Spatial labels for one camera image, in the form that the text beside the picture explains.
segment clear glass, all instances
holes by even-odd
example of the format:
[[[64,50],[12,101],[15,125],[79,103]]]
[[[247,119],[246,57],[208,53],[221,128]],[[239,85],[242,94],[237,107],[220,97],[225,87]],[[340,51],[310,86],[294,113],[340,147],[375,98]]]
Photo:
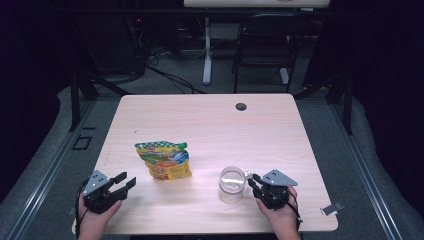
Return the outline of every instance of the clear glass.
[[[237,167],[226,167],[219,179],[219,197],[228,204],[239,202],[246,183],[245,173]]]

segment gray carpet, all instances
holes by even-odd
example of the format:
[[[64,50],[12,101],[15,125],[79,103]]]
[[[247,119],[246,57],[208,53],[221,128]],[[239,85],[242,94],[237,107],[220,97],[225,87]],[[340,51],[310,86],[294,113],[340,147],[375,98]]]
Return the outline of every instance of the gray carpet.
[[[204,86],[201,82],[203,56],[189,58],[183,54],[180,56],[164,54],[159,57],[159,62],[155,67],[180,76],[192,83],[195,88],[207,93],[231,93],[233,88],[231,51],[224,47],[221,50],[218,46],[213,52],[212,83],[209,86]],[[312,42],[305,44],[302,49],[291,93],[301,90],[303,73],[312,49]],[[149,70],[142,78],[119,86],[135,94],[181,94],[172,83]],[[62,108],[55,125],[22,177],[0,205],[0,224],[2,226],[0,239],[7,239],[21,213],[25,210],[27,200],[30,199],[32,192],[38,187],[44,174],[57,158],[60,147],[67,140],[72,139],[70,144],[70,148],[72,148],[75,138],[81,134],[81,137],[91,137],[87,150],[67,149],[65,151],[63,164],[59,166],[53,184],[47,189],[47,195],[40,200],[41,206],[34,210],[36,214],[33,218],[28,219],[28,227],[24,227],[19,235],[22,239],[75,239],[71,233],[73,216],[66,212],[73,207],[79,184],[93,170],[119,102],[117,94],[102,86],[97,86],[97,88],[101,97],[93,105],[82,99],[83,104],[85,103],[87,106],[86,109],[91,109],[91,111],[86,115],[87,118],[82,122],[79,131],[74,134],[68,133],[71,120],[69,89],[65,89],[59,94]],[[182,89],[184,92],[190,93],[188,89]],[[280,91],[278,88],[258,90],[257,87],[255,90]],[[354,155],[344,137],[344,130],[338,125],[338,116],[334,114],[334,109],[337,110],[338,106],[329,106],[325,103],[322,98],[325,92],[325,89],[318,91],[313,98],[297,101],[297,104],[330,199],[332,202],[340,201],[345,208],[337,216],[339,228],[336,231],[304,233],[303,237],[306,240],[387,239],[355,167]],[[363,109],[357,101],[354,101],[352,127],[355,141],[393,213],[394,221],[403,238],[419,239],[424,236],[422,218],[399,195],[396,186],[378,161],[374,152],[372,134],[364,117]],[[105,239],[128,238],[129,236],[105,237]]]

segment snack bag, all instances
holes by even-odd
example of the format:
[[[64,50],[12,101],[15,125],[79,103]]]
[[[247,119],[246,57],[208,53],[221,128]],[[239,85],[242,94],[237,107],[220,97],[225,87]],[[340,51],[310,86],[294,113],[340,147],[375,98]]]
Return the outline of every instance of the snack bag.
[[[135,144],[138,155],[155,179],[175,180],[191,176],[187,143],[166,141]]]

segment dark background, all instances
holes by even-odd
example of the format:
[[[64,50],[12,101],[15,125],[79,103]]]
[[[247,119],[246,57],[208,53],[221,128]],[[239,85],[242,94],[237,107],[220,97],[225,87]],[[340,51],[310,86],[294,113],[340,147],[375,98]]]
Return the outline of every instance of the dark background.
[[[352,54],[359,56],[354,63],[354,95],[364,105],[377,154],[402,195],[424,216],[423,3],[399,2],[332,1],[330,11],[369,12],[373,17],[365,22],[325,21],[304,84],[328,78],[351,64]],[[180,1],[173,3],[180,7]],[[53,125],[60,107],[56,94],[69,86],[76,70],[97,72],[101,60],[94,59],[96,50],[81,39],[96,29],[72,29],[64,17],[53,18],[41,7],[57,7],[57,2],[17,0],[0,4],[3,200]],[[155,24],[152,29],[164,27],[160,20]],[[122,41],[115,42],[121,43],[125,51],[120,52],[127,52],[126,59],[130,59],[126,69],[118,70],[125,73],[137,68],[137,53],[131,51],[123,24],[103,25],[114,26],[109,30],[121,33],[118,37]],[[154,34],[164,37],[160,30]],[[178,50],[172,43],[167,43],[169,48]]]

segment table top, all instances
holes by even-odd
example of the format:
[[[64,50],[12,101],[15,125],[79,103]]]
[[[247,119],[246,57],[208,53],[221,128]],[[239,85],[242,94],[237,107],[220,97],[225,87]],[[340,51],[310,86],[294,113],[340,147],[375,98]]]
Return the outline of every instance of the table top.
[[[244,103],[244,111],[236,109]],[[135,143],[186,142],[193,176],[159,181],[149,175]],[[227,166],[260,176],[278,169],[298,182],[300,231],[332,231],[334,215],[296,103],[289,94],[129,95],[121,99],[95,169],[137,177],[108,234],[272,232],[246,184],[243,198],[218,196]],[[122,187],[125,181],[111,188]]]
[[[326,8],[330,0],[184,0],[185,7]]]

